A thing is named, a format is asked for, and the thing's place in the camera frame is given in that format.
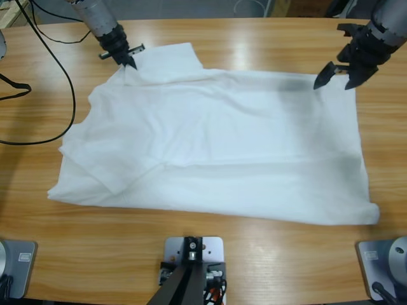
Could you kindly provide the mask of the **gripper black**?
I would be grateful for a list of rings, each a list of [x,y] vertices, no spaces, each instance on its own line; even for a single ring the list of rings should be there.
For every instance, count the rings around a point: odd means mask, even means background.
[[[384,64],[397,50],[397,46],[390,46],[383,39],[376,38],[367,27],[337,27],[344,32],[345,37],[351,37],[351,41],[337,55],[337,60],[348,65],[337,65],[340,71],[346,71],[348,82],[345,90],[354,89],[378,71],[378,66]],[[328,62],[318,73],[314,90],[329,83],[336,74],[336,65]]]
[[[130,48],[127,41],[127,35],[125,34],[122,25],[118,24],[111,32],[104,34],[101,37],[97,37],[100,46],[105,51],[99,54],[101,60],[112,57],[113,60],[122,66],[131,66],[137,69],[133,55],[145,50],[143,44]]]

